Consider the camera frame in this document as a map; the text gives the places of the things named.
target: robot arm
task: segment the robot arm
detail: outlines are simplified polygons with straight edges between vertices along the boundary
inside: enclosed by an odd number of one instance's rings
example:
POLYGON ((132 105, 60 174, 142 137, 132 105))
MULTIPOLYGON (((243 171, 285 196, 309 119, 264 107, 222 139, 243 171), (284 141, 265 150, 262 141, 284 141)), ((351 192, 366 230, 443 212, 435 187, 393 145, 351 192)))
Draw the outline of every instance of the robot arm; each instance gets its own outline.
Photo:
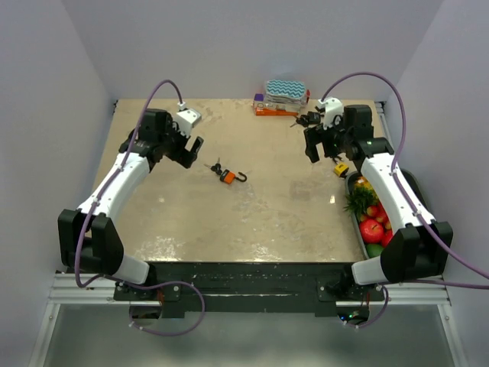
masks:
MULTIPOLYGON (((143 284, 151 273, 150 265, 124 252, 124 246, 115 229, 115 222, 134 189, 153 170, 163 156, 190 168, 197 159, 203 144, 198 137, 190 151, 185 149, 190 132, 199 122, 201 115, 193 109, 185 109, 175 115, 164 110, 147 109, 128 159, 97 203, 90 219, 91 237, 85 235, 80 267, 82 270, 98 274, 112 275, 135 284, 143 284)), ((119 148, 115 164, 93 194, 76 210, 65 209, 58 217, 58 232, 62 262, 74 267, 76 244, 83 221, 90 210, 97 193, 110 176, 120 168, 127 154, 132 134, 119 148)))
MULTIPOLYGON (((393 149, 385 138, 374 138, 372 111, 364 105, 343 107, 336 98, 321 102, 325 107, 324 124, 304 130, 306 155, 311 162, 319 160, 317 144, 321 143, 325 157, 345 153, 357 170, 371 183, 377 193, 394 233, 381 256, 352 265, 357 284, 401 282, 424 278, 443 272, 447 253, 437 246, 416 218, 406 199, 394 182, 390 165, 393 149)), ((421 204, 410 189, 399 167, 397 176, 414 200, 423 218, 447 245, 452 241, 452 228, 435 217, 421 204)))

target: wooden tabletop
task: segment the wooden tabletop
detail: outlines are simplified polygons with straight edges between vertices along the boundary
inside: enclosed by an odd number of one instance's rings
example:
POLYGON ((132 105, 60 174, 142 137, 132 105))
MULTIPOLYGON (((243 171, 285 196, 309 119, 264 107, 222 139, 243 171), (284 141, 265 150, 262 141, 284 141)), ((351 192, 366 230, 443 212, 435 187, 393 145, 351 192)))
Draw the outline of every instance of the wooden tabletop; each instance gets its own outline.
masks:
MULTIPOLYGON (((188 99, 202 113, 193 130, 204 145, 186 170, 164 158, 136 189, 116 223, 125 251, 145 261, 359 261, 345 184, 332 160, 311 164, 303 128, 289 116, 255 116, 250 99, 188 99), (248 181, 227 185, 204 164, 221 158, 223 169, 248 181)), ((142 99, 121 99, 96 178, 114 164, 119 145, 134 128, 142 99)), ((384 136, 372 101, 374 134, 384 136)), ((176 112, 176 101, 151 108, 176 112)), ((313 101, 308 109, 313 110, 313 101)))

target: small yellow padlock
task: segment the small yellow padlock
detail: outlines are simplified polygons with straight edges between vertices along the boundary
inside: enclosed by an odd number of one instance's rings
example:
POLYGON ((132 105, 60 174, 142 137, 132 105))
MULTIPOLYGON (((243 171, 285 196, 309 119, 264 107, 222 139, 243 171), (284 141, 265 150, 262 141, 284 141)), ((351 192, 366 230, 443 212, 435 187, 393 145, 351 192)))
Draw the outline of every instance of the small yellow padlock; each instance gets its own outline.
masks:
POLYGON ((333 172, 335 172, 335 175, 340 177, 340 178, 345 178, 346 177, 346 174, 348 173, 348 170, 349 170, 349 167, 347 164, 345 163, 338 163, 335 167, 335 169, 333 170, 333 172))

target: black tray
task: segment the black tray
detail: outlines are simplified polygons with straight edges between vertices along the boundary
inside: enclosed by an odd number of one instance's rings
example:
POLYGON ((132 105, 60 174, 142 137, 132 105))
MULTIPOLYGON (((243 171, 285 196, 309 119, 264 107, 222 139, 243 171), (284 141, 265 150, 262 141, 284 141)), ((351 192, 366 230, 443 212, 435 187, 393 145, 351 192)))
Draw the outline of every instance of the black tray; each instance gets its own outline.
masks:
MULTIPOLYGON (((423 197, 423 194, 421 192, 421 189, 419 188, 418 181, 416 180, 416 178, 409 171, 401 170, 401 172, 403 173, 404 178, 406 178, 407 183, 410 185, 411 189, 413 190, 418 200, 425 208, 427 208, 427 210, 429 210, 428 206, 426 205, 426 201, 423 197)), ((353 185, 355 185, 355 181, 360 176, 361 176, 360 173, 352 172, 345 178, 345 190, 347 195, 349 195, 350 192, 353 191, 353 185)), ((353 222, 353 228, 355 229, 355 233, 358 238, 358 243, 360 244, 361 250, 363 251, 365 258, 370 258, 370 256, 368 256, 367 253, 367 248, 365 247, 365 242, 360 234, 360 228, 359 228, 360 223, 354 213, 351 214, 351 221, 353 222)))

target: white wall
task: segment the white wall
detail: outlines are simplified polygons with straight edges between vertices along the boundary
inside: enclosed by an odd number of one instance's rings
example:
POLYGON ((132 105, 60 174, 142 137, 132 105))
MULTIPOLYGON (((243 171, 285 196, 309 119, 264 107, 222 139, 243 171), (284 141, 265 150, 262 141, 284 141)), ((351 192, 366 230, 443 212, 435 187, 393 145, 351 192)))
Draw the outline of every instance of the white wall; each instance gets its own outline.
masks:
MULTIPOLYGON (((359 70, 398 81, 442 0, 63 2, 115 96, 146 97, 169 77, 185 96, 251 98, 274 77, 303 80, 313 96, 359 70)), ((389 91, 365 78, 336 95, 385 100, 389 91)))
POLYGON ((59 0, 0 2, 0 365, 27 365, 57 216, 88 194, 110 99, 59 0))
MULTIPOLYGON (((445 0, 398 86, 407 139, 400 163, 428 193, 433 211, 453 227, 452 248, 489 271, 489 2, 445 0)), ((387 119, 400 137, 395 97, 387 119)), ((445 278, 489 284, 449 261, 445 278)), ((489 292, 449 289, 471 366, 487 365, 489 292)))

